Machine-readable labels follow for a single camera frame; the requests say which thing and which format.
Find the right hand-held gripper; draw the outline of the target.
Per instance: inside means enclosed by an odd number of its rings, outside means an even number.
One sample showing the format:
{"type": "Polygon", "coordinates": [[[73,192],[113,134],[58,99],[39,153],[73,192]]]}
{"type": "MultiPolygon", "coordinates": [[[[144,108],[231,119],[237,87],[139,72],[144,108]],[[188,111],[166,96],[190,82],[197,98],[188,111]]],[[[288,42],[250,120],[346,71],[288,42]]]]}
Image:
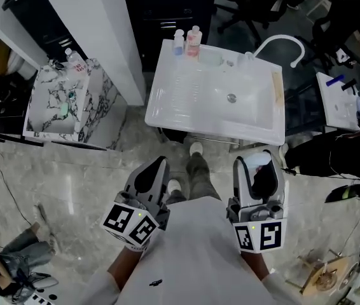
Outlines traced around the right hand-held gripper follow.
{"type": "Polygon", "coordinates": [[[279,162],[267,149],[254,154],[253,183],[241,156],[233,163],[233,195],[228,200],[226,217],[231,222],[239,250],[263,253],[284,246],[287,217],[284,214],[285,181],[279,162]],[[262,205],[251,206],[254,200],[262,205]]]}

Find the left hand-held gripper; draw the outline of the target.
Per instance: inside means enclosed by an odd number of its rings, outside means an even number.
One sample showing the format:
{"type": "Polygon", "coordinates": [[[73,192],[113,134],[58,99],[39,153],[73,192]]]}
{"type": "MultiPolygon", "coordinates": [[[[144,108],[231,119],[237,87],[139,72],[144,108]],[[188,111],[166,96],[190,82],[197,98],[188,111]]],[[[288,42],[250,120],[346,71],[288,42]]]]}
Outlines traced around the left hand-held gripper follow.
{"type": "Polygon", "coordinates": [[[170,210],[164,204],[170,177],[165,156],[151,159],[128,177],[102,217],[100,227],[136,249],[143,248],[157,230],[166,230],[170,210]]]}

